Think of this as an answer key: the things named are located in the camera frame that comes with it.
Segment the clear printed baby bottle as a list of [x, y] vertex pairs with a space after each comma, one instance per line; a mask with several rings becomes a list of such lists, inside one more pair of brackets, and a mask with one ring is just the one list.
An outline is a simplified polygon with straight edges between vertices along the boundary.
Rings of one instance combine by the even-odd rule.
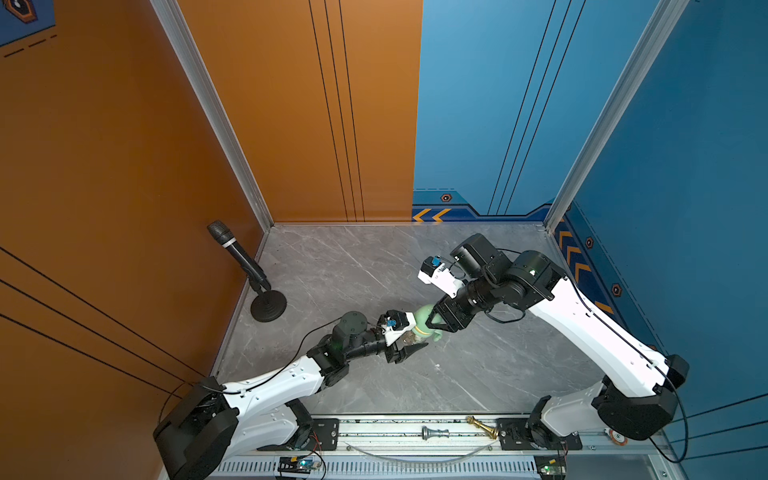
[[411, 330], [400, 337], [400, 343], [402, 348], [418, 350], [428, 345], [428, 338], [419, 336], [416, 332]]

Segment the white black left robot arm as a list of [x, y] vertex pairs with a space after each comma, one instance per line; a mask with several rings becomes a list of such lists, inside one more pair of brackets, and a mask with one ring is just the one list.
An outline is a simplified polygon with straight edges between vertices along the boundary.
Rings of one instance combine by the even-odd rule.
[[412, 312], [389, 310], [371, 325], [351, 311], [328, 325], [330, 333], [277, 370], [239, 382], [209, 376], [195, 383], [153, 432], [167, 476], [205, 479], [231, 456], [305, 447], [313, 419], [302, 399], [338, 383], [354, 359], [384, 354], [401, 363], [423, 347], [398, 344], [417, 325]]

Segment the green dome bottle cap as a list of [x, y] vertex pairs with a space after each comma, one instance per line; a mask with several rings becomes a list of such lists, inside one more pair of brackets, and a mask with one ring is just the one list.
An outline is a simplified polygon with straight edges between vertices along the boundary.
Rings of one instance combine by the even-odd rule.
[[434, 330], [427, 325], [427, 321], [429, 320], [433, 309], [434, 305], [428, 304], [419, 308], [416, 312], [413, 313], [415, 320], [413, 331], [416, 335], [421, 337], [430, 337], [434, 333]]

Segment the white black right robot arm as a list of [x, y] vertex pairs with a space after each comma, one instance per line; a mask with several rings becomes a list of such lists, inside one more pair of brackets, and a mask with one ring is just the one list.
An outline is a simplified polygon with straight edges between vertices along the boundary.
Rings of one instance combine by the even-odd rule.
[[650, 440], [683, 413], [678, 390], [688, 363], [650, 348], [601, 316], [566, 270], [544, 253], [526, 250], [509, 258], [474, 234], [450, 260], [425, 259], [418, 277], [443, 293], [426, 317], [428, 328], [456, 333], [477, 314], [503, 303], [544, 320], [601, 369], [603, 377], [593, 386], [538, 401], [525, 427], [534, 445], [556, 449], [569, 435], [604, 429]]

